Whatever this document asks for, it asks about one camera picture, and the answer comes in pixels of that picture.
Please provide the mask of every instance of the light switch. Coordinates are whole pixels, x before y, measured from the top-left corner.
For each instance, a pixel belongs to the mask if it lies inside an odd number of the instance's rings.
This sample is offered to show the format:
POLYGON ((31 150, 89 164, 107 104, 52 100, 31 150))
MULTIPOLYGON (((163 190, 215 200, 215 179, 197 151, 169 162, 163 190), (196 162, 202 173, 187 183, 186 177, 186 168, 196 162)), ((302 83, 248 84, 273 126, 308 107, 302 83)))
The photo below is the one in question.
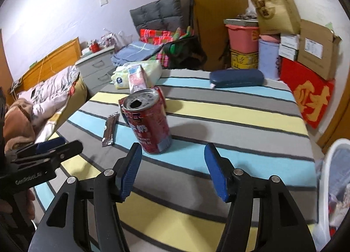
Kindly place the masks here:
POLYGON ((101 6, 108 4, 108 0, 100 0, 101 6))

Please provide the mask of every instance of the genrobotai logo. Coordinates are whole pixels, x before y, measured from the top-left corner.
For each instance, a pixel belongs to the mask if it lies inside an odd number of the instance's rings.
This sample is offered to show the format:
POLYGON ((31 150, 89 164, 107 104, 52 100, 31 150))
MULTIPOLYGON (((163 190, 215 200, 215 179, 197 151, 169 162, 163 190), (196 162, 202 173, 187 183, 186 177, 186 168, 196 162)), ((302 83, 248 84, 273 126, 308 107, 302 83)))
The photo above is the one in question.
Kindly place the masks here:
POLYGON ((28 182, 28 181, 30 181, 30 180, 34 180, 34 179, 36 179, 36 178, 39 178, 39 177, 41 177, 42 175, 43 175, 42 172, 38 172, 38 173, 33 174, 33 175, 31 175, 31 176, 25 177, 25 178, 23 178, 23 179, 21 179, 21 180, 17 180, 17 181, 16 181, 16 185, 24 184, 25 182, 28 182))

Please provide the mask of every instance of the drawer handle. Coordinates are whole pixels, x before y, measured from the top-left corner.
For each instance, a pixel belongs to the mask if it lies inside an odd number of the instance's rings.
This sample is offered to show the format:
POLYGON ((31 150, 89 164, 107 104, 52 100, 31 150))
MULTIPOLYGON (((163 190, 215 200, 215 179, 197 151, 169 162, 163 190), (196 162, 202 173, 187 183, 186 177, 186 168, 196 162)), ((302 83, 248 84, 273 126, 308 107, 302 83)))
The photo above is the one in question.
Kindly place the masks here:
POLYGON ((107 74, 105 74, 102 77, 98 78, 98 80, 105 82, 105 81, 109 81, 110 77, 107 74))
POLYGON ((101 60, 99 62, 94 63, 92 66, 96 68, 100 68, 101 66, 104 66, 104 65, 105 63, 103 62, 103 60, 101 60))

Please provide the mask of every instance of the blue stripe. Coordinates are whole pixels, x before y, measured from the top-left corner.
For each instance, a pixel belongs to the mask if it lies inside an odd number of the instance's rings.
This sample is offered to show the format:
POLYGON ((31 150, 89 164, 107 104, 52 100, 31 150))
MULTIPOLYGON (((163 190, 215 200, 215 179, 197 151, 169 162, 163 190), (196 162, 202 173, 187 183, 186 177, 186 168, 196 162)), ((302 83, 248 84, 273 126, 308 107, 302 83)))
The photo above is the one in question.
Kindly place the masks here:
MULTIPOLYGON (((47 208, 49 207, 49 205, 51 204, 51 202, 55 197, 52 191, 50 190, 50 187, 48 186, 47 183, 43 183, 35 186, 35 190, 36 190, 36 195, 38 196, 39 200, 43 204, 45 210, 47 210, 47 208)), ((92 242, 90 242, 90 245, 91 245, 92 251, 100 252, 100 250, 94 244, 92 244, 92 242)))
MULTIPOLYGON (((160 78, 157 82, 157 85, 210 89, 209 80, 196 79, 196 78, 191 78, 191 79, 160 78)), ((237 87, 237 88, 221 88, 220 90, 234 91, 238 93, 247 93, 247 94, 259 95, 264 97, 272 97, 272 98, 278 98, 278 99, 295 102, 294 96, 291 92, 268 88, 268 87, 260 87, 260 86, 237 87)))
MULTIPOLYGON (((69 120, 85 130, 103 137, 105 120, 79 111, 75 112, 69 120)), ((129 127, 116 125, 116 132, 116 143, 125 148, 131 148, 132 144, 137 142, 129 127)), ((272 175, 278 175, 286 185, 316 186, 314 162, 266 157, 222 148, 218 148, 218 151, 221 156, 230 159, 235 167, 242 168, 251 176, 268 179, 272 175)), ((209 174, 204 160, 204 145, 202 144, 173 140, 171 147, 165 153, 150 155, 143 152, 143 155, 175 166, 209 174)))

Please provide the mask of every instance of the blue cylinder container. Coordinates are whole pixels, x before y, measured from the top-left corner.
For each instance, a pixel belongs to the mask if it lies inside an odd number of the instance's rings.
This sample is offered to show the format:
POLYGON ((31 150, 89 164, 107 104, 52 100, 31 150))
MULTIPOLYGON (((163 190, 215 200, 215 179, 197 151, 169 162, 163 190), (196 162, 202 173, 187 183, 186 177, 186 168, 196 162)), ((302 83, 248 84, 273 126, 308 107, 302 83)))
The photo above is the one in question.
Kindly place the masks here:
POLYGON ((279 44, 259 39, 259 65, 258 69, 265 78, 279 80, 281 58, 278 55, 279 44))

